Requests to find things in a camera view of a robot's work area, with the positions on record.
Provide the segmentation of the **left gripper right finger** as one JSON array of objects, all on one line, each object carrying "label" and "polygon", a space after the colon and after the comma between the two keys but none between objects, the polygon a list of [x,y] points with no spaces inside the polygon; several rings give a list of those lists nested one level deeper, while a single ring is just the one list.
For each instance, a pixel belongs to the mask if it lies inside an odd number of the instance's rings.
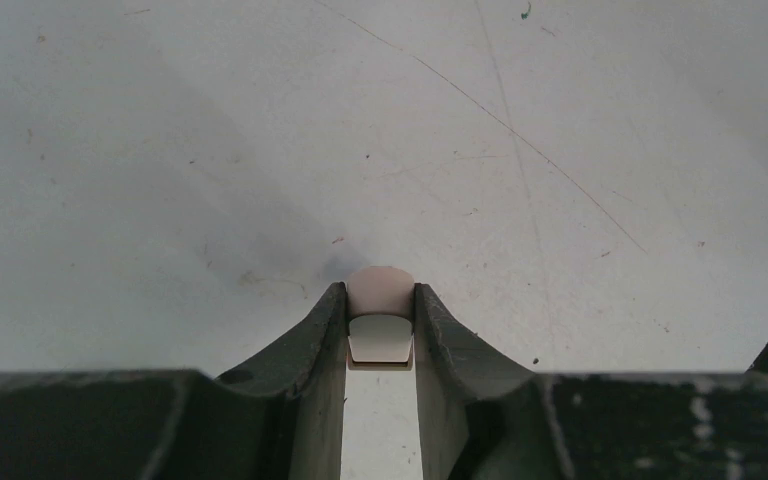
[{"label": "left gripper right finger", "polygon": [[535,373],[414,298],[427,479],[768,479],[768,374]]}]

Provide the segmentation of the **beige brown stapler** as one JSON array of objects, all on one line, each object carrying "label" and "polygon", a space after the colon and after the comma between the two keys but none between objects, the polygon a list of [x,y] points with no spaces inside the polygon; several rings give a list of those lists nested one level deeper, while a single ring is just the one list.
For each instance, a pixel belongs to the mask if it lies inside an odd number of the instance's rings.
[{"label": "beige brown stapler", "polygon": [[414,278],[390,266],[349,276],[347,366],[358,371],[409,371],[414,351]]}]

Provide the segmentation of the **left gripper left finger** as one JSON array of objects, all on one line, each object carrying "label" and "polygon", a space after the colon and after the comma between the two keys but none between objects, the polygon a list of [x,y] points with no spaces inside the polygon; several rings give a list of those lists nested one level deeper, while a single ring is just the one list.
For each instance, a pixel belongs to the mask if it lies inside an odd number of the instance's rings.
[{"label": "left gripper left finger", "polygon": [[336,479],[347,292],[217,377],[0,372],[0,479]]}]

